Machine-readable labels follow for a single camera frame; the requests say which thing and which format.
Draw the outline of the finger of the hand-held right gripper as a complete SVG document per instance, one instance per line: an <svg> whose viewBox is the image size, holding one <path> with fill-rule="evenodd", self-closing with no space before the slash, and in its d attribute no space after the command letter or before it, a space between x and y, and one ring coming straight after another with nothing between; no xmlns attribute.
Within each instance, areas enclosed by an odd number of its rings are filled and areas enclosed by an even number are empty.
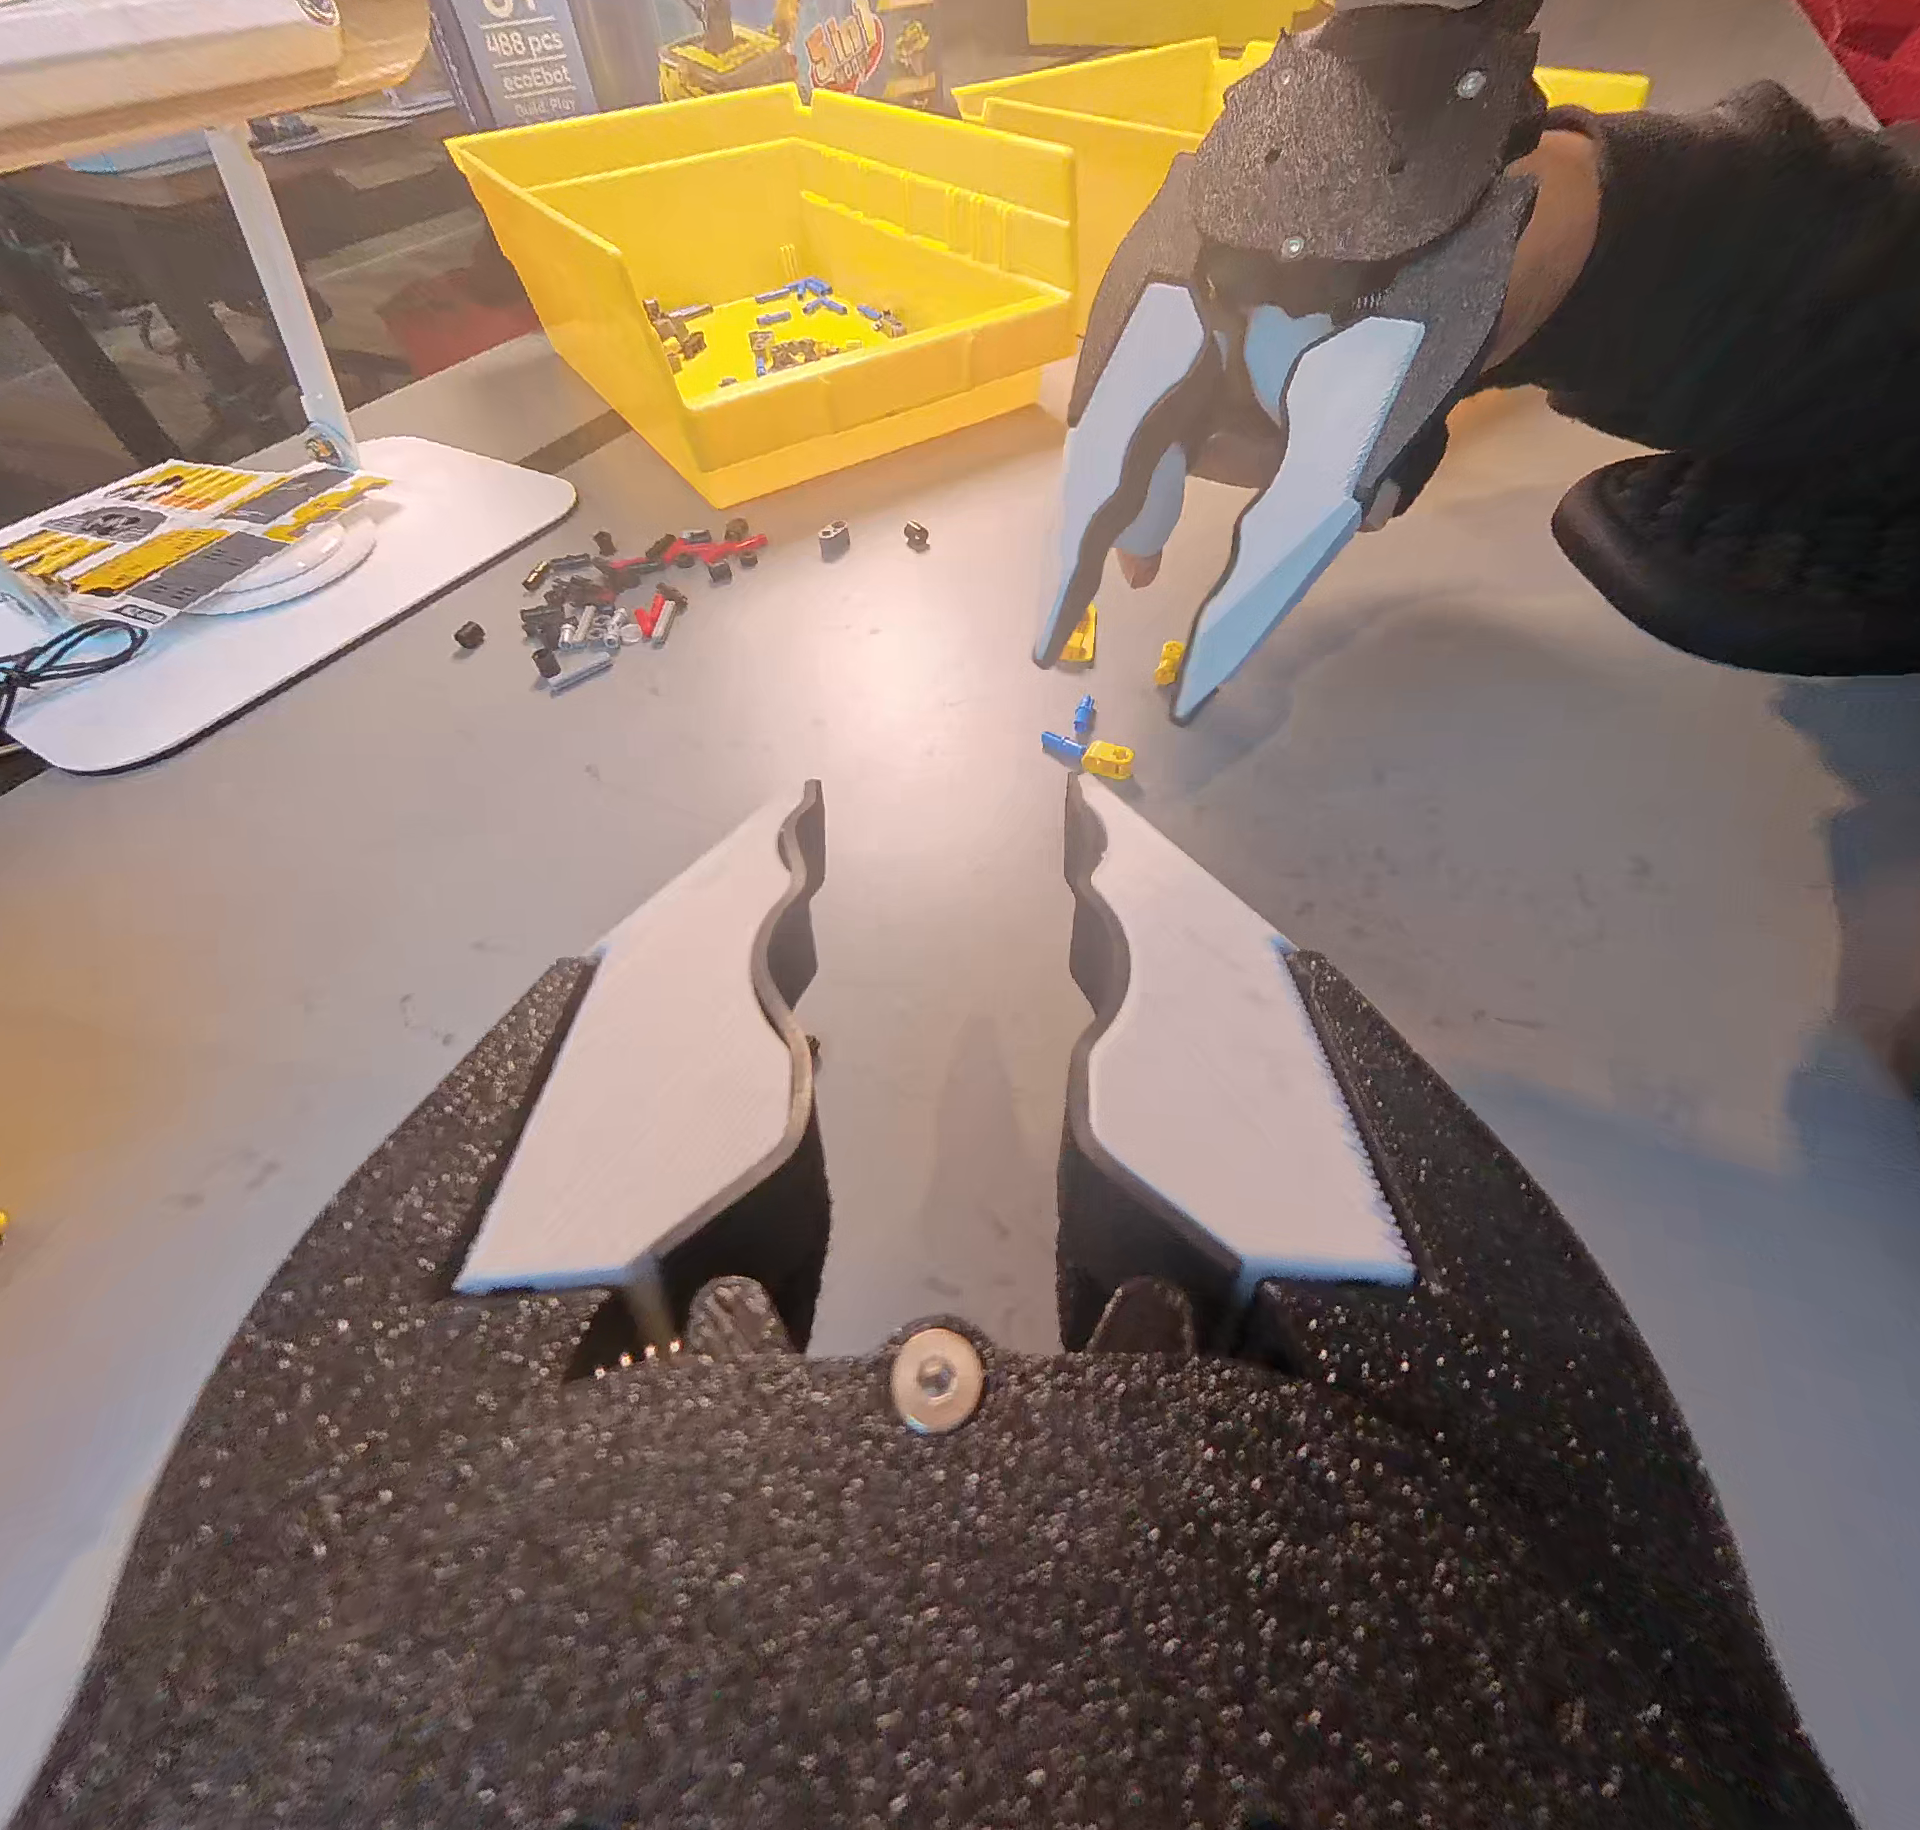
<svg viewBox="0 0 1920 1830"><path fill-rule="evenodd" d="M1166 549L1212 405L1213 334L1200 308L1186 285L1150 282L1070 421L1040 667L1066 658L1110 550L1150 562Z"/></svg>
<svg viewBox="0 0 1920 1830"><path fill-rule="evenodd" d="M1277 471L1241 512L1230 562L1188 637L1171 720L1189 723L1353 539L1363 474L1428 329L1368 314L1250 313L1244 361L1261 412L1282 430Z"/></svg>

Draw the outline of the grey desk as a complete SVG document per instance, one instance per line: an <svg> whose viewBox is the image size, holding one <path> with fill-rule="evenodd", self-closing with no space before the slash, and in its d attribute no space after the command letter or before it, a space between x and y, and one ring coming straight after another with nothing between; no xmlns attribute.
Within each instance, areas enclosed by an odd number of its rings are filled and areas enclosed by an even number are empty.
<svg viewBox="0 0 1920 1830"><path fill-rule="evenodd" d="M814 1338L948 1312L1060 1347L1087 1008L1040 735L1080 685L1028 651L1064 397L772 501L757 574L556 703L515 557L179 756L4 794L4 1817L316 1212L557 958L805 778ZM1633 629L1548 525L1627 451L1535 389L1465 405L1428 495L1176 731L1156 651L1240 509L1203 483L1159 581L1102 592L1090 689L1151 821L1561 1202L1678 1392L1814 1739L1862 1824L1916 1825L1916 684Z"/></svg>

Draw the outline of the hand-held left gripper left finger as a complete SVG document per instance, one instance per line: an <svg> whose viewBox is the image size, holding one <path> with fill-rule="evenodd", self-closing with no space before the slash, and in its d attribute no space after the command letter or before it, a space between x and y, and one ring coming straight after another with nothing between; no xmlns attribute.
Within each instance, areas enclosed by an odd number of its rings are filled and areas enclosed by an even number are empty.
<svg viewBox="0 0 1920 1830"><path fill-rule="evenodd" d="M807 779L595 947L455 1291L608 1291L665 1350L702 1289L745 1276L809 1346L829 1187L799 1003L825 870Z"/></svg>

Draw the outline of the white round disc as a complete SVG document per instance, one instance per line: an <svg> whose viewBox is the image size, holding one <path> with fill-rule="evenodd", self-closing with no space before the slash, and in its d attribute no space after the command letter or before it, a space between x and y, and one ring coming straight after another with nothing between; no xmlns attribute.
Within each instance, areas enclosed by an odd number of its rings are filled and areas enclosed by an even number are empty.
<svg viewBox="0 0 1920 1830"><path fill-rule="evenodd" d="M206 594L186 610L190 617L244 617L308 598L358 570L378 539L372 512L317 525L296 544L280 549L253 570L221 589Z"/></svg>

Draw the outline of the person's right hand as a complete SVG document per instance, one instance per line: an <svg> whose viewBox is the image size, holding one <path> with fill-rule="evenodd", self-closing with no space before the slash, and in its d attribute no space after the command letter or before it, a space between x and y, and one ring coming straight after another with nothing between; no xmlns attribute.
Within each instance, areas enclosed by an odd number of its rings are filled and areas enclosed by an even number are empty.
<svg viewBox="0 0 1920 1830"><path fill-rule="evenodd" d="M1381 481L1361 532L1375 532L1403 513L1428 486L1451 442L1453 406L1496 385L1500 373L1555 319L1587 270L1595 246L1602 203L1602 168L1595 112L1555 105L1545 113L1535 147L1507 166L1511 177L1531 180L1532 213L1520 235L1507 276L1500 319L1474 360L1473 374L1453 389L1438 416L1403 449Z"/></svg>

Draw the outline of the yellow bin with small pieces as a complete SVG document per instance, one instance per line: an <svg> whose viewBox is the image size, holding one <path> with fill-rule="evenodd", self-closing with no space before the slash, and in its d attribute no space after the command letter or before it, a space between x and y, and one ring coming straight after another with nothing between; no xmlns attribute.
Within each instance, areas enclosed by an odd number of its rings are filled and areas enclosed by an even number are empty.
<svg viewBox="0 0 1920 1830"><path fill-rule="evenodd" d="M447 147L559 358L719 507L1037 402L1072 334L1076 177L1050 141L762 87ZM641 298L725 303L805 274L914 331L682 392Z"/></svg>

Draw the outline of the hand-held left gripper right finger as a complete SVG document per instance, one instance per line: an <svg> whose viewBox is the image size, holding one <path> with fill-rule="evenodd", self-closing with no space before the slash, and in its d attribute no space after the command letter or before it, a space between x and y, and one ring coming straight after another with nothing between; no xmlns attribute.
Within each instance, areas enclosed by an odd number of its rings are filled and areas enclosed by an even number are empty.
<svg viewBox="0 0 1920 1830"><path fill-rule="evenodd" d="M1204 1347L1270 1283L1410 1289L1406 1241L1300 947L1095 778L1066 794L1070 975L1091 1007L1060 1166L1064 1344L1158 1281Z"/></svg>

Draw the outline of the red plastic container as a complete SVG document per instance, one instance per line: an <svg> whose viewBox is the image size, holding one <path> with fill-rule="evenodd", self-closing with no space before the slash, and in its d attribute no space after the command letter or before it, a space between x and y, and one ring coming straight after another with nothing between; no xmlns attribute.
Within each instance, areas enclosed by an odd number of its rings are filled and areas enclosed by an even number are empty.
<svg viewBox="0 0 1920 1830"><path fill-rule="evenodd" d="M1918 0L1798 1L1867 108L1918 122Z"/></svg>

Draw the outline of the pile of loose building pieces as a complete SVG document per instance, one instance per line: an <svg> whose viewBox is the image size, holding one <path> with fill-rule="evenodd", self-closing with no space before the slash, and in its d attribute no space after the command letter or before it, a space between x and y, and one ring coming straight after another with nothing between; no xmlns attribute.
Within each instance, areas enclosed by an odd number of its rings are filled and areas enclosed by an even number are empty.
<svg viewBox="0 0 1920 1830"><path fill-rule="evenodd" d="M588 550L553 552L521 579L518 623L537 689L561 696L611 672L627 651L665 646L700 585L731 587L769 546L746 518L671 529L620 546L607 529Z"/></svg>

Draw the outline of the group of blue black pieces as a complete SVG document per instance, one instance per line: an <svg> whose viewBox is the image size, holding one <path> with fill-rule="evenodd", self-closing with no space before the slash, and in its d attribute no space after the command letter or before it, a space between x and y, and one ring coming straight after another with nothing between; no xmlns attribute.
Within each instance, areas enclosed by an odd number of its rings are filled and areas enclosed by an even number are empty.
<svg viewBox="0 0 1920 1830"><path fill-rule="evenodd" d="M641 313L691 397L887 347L914 331L895 307L855 301L816 274L725 303L641 298Z"/></svg>

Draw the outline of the robot kit cardboard box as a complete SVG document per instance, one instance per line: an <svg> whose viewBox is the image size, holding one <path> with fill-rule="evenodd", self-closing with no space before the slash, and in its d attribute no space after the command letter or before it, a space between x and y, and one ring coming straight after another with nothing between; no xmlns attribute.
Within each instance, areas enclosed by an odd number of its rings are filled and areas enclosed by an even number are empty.
<svg viewBox="0 0 1920 1830"><path fill-rule="evenodd" d="M443 0L436 42L487 128L762 87L948 107L948 46L1025 42L1025 0Z"/></svg>

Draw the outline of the white book stand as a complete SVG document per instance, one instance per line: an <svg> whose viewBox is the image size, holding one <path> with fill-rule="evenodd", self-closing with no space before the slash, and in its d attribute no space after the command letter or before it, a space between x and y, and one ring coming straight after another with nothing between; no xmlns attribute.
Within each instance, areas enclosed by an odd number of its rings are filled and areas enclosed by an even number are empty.
<svg viewBox="0 0 1920 1830"><path fill-rule="evenodd" d="M4 173L200 128L291 363L311 464L378 474L366 562L244 617L46 623L4 604L4 743L106 775L170 756L544 534L557 474L416 434L360 444L253 149L256 117L401 86L430 0L4 0Z"/></svg>

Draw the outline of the yellow printed leaflet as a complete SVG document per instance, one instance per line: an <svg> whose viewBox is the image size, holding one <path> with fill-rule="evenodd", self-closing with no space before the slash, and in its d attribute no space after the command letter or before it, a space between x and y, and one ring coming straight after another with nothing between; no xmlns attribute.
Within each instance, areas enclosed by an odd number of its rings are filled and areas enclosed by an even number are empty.
<svg viewBox="0 0 1920 1830"><path fill-rule="evenodd" d="M326 464L274 474L170 459L8 525L4 604L46 623L154 627L317 525L373 512L389 488L383 475Z"/></svg>

